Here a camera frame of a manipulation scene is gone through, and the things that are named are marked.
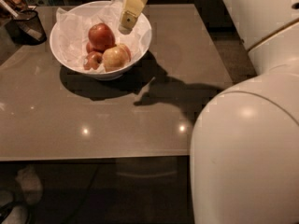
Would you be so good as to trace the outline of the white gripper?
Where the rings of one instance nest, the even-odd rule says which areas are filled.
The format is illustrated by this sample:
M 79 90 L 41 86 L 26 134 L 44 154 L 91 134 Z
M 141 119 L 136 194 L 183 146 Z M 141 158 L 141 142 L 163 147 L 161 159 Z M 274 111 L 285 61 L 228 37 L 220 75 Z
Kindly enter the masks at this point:
M 148 0 L 122 0 L 119 31 L 122 34 L 130 34 L 134 29 Z

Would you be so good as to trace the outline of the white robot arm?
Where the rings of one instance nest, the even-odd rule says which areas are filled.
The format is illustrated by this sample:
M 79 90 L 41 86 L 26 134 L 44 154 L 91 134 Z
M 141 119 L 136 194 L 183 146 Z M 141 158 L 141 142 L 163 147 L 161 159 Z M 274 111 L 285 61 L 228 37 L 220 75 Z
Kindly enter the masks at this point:
M 192 131 L 195 224 L 299 224 L 299 0 L 222 0 L 257 73 Z

